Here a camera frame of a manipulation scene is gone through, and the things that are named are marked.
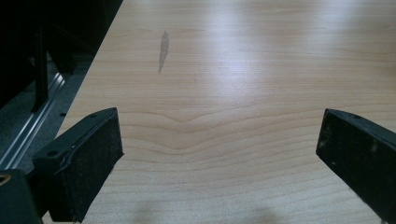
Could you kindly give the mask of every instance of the wood grain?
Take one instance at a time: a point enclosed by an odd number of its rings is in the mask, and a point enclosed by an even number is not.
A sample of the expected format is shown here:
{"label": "wood grain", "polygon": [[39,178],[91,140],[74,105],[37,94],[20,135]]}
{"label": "wood grain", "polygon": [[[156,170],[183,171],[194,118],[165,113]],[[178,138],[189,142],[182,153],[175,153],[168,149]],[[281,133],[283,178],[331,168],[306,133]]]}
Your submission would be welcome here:
{"label": "wood grain", "polygon": [[395,12],[124,0],[60,130],[120,111],[125,156],[84,223],[380,223],[315,149],[328,107],[396,132]]}

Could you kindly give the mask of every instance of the dark mark on table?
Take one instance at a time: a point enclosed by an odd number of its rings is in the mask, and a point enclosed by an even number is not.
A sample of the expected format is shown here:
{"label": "dark mark on table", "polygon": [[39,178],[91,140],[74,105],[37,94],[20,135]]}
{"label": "dark mark on table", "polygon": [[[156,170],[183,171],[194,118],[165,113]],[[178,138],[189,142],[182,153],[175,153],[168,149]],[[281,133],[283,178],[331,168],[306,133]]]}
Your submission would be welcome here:
{"label": "dark mark on table", "polygon": [[165,63],[166,55],[168,55],[169,48],[169,38],[168,33],[166,31],[163,33],[163,38],[161,39],[161,53],[160,53],[160,69],[158,73],[161,73],[163,69],[163,64]]}

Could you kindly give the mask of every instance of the light wood tabletop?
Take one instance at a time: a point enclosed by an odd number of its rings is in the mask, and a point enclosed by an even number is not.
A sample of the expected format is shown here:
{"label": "light wood tabletop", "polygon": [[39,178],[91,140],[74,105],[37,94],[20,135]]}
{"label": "light wood tabletop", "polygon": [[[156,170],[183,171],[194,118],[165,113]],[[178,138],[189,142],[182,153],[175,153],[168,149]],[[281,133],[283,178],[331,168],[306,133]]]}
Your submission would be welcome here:
{"label": "light wood tabletop", "polygon": [[124,0],[60,133],[119,110],[84,223],[379,224],[315,151],[325,108],[395,101],[393,0]]}

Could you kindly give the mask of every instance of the floor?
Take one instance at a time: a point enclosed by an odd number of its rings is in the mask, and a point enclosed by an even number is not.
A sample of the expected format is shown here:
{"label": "floor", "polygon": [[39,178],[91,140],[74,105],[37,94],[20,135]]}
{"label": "floor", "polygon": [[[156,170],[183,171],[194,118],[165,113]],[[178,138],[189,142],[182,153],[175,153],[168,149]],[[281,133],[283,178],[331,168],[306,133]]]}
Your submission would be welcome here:
{"label": "floor", "polygon": [[[77,63],[73,74],[61,74],[64,79],[62,89],[52,99],[49,113],[43,119],[41,127],[32,137],[32,141],[28,143],[24,156],[16,168],[22,169],[26,173],[33,169],[31,161],[32,156],[42,147],[51,142],[61,127],[64,117],[72,104],[78,89],[84,80],[86,73],[92,63],[93,57],[83,53],[74,55]],[[48,75],[49,84],[58,74],[56,66],[49,57]],[[31,83],[24,91],[21,91],[7,105],[0,108],[0,159],[3,158],[7,149],[15,141],[21,129],[32,116],[32,108],[35,101],[35,83]]]}

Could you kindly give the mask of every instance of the black object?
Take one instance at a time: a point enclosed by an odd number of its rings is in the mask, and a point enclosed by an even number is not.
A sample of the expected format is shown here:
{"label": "black object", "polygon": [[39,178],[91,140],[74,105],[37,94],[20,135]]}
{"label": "black object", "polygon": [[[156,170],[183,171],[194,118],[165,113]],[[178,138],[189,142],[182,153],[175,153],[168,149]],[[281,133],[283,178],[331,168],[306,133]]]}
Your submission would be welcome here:
{"label": "black object", "polygon": [[317,154],[384,221],[396,222],[396,133],[326,109]]}
{"label": "black object", "polygon": [[[122,155],[117,108],[90,114],[37,152],[27,176],[0,173],[0,211],[7,211],[0,223],[35,223],[47,211],[54,221],[81,222]],[[25,214],[28,221],[15,221]]]}

